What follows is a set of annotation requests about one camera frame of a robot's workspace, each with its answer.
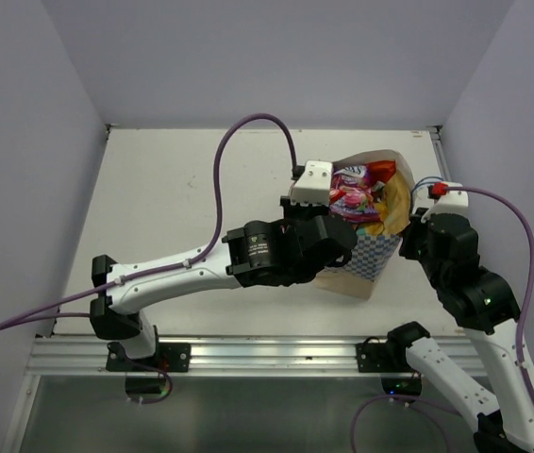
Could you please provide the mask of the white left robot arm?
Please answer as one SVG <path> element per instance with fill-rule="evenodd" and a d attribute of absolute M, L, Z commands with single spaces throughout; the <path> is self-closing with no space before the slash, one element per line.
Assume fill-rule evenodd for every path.
<path fill-rule="evenodd" d="M 95 336 L 120 345 L 143 371 L 159 364 L 158 331 L 144 309 L 176 297 L 311 282 L 327 267 L 352 258 L 358 237 L 327 207 L 282 206 L 272 222 L 251 221 L 229 230 L 216 243 L 159 260 L 122 264 L 108 255 L 92 260 L 98 296 L 90 304 Z"/>

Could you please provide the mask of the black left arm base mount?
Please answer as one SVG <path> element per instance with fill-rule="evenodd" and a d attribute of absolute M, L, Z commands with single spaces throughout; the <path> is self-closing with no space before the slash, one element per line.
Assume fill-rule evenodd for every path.
<path fill-rule="evenodd" d="M 153 356 L 131 359 L 117 342 L 108 343 L 106 370 L 109 372 L 141 372 L 159 369 L 168 374 L 187 373 L 192 358 L 189 343 L 158 342 Z"/>

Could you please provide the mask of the checkered paper bag blue handles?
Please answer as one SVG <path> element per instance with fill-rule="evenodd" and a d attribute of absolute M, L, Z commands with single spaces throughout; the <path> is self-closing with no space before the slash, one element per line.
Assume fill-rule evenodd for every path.
<path fill-rule="evenodd" d="M 394 160 L 396 162 L 396 173 L 400 173 L 407 181 L 410 195 L 410 190 L 414 186 L 412 172 L 403 156 L 391 149 L 367 151 L 331 162 L 334 166 L 333 174 L 336 169 L 341 167 L 366 165 L 378 160 Z M 378 202 L 384 201 L 384 186 L 383 183 L 376 183 L 372 187 L 375 207 Z M 353 229 L 359 225 L 350 224 Z M 315 279 L 315 285 L 333 293 L 357 298 L 370 298 L 378 279 L 401 242 L 401 233 L 390 236 L 359 236 L 357 234 L 358 243 L 353 249 L 351 260 L 344 267 L 328 268 L 320 272 Z"/>

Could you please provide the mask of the purple Fox's candy bag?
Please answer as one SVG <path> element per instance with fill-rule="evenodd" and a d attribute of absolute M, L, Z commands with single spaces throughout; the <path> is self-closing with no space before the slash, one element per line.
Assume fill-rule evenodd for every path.
<path fill-rule="evenodd" d="M 375 223 L 380 215 L 372 196 L 372 180 L 366 165 L 335 170 L 330 188 L 330 211 L 355 224 Z"/>

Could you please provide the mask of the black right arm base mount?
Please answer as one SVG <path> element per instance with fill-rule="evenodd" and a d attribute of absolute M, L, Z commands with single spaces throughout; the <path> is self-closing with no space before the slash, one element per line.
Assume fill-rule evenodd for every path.
<path fill-rule="evenodd" d="M 413 369 L 401 357 L 402 351 L 388 341 L 368 337 L 355 344 L 357 368 L 360 373 L 412 373 Z"/>

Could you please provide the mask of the red chip bag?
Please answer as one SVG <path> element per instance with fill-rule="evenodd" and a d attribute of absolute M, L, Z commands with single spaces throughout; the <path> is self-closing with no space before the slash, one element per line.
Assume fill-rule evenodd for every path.
<path fill-rule="evenodd" d="M 387 184 L 396 173 L 396 162 L 394 160 L 378 160 L 366 164 L 370 176 L 370 183 Z"/>

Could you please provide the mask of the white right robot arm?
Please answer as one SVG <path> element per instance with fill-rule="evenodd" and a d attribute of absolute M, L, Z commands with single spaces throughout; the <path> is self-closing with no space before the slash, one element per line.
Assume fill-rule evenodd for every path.
<path fill-rule="evenodd" d="M 443 308 L 474 347 L 485 389 L 440 349 L 419 323 L 387 335 L 385 358 L 396 370 L 426 377 L 468 424 L 480 452 L 534 452 L 534 367 L 518 334 L 520 309 L 509 284 L 480 264 L 478 235 L 455 213 L 413 213 L 400 254 L 422 266 Z"/>

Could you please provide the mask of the beige kraft chips bag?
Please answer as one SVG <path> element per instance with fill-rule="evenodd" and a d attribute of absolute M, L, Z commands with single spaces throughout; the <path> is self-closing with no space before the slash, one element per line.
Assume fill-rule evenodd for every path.
<path fill-rule="evenodd" d="M 384 186 L 383 194 L 384 201 L 376 204 L 380 221 L 355 226 L 359 236 L 397 235 L 409 224 L 409 185 L 400 173 L 395 173 L 389 179 Z"/>

